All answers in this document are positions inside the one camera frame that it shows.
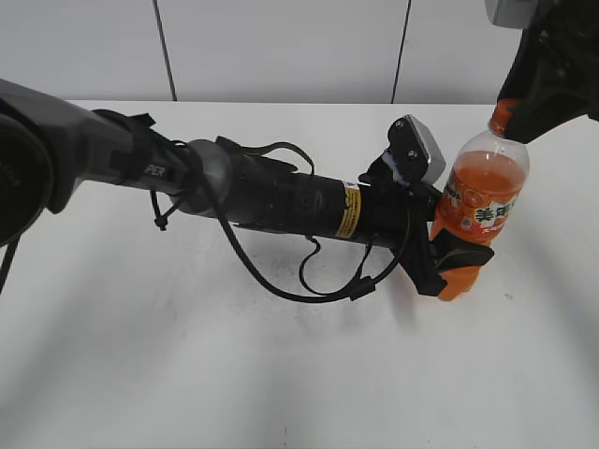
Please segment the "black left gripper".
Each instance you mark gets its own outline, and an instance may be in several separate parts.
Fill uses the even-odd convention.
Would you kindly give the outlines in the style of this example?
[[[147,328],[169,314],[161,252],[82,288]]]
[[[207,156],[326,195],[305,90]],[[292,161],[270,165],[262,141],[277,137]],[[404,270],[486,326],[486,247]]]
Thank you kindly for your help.
[[[483,267],[494,251],[447,229],[429,243],[428,223],[434,218],[441,192],[423,181],[396,181],[396,173],[397,168],[380,156],[359,176],[367,186],[358,227],[373,245],[387,246],[393,253],[389,265],[373,281],[381,282],[400,267],[420,295],[436,297],[446,287],[439,273]]]

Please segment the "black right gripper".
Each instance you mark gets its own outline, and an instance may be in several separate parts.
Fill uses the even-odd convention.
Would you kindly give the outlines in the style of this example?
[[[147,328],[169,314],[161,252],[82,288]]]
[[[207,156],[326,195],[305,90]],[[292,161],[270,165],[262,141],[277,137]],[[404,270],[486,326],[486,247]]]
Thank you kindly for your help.
[[[579,116],[598,119],[598,3],[540,1],[497,102],[514,100],[504,137],[530,143]]]

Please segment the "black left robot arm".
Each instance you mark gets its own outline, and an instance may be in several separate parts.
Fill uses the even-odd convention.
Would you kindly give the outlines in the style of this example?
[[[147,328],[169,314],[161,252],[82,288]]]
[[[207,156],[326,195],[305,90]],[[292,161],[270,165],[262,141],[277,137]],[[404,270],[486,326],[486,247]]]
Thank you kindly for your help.
[[[406,115],[357,182],[301,173],[271,146],[228,138],[171,140],[147,114],[88,110],[19,84],[1,84],[1,244],[9,266],[43,211],[59,213],[83,181],[167,195],[171,210],[219,221],[244,265],[235,228],[385,247],[417,291],[438,296],[443,273],[479,268],[492,249],[443,230],[429,234],[445,160],[429,129]]]

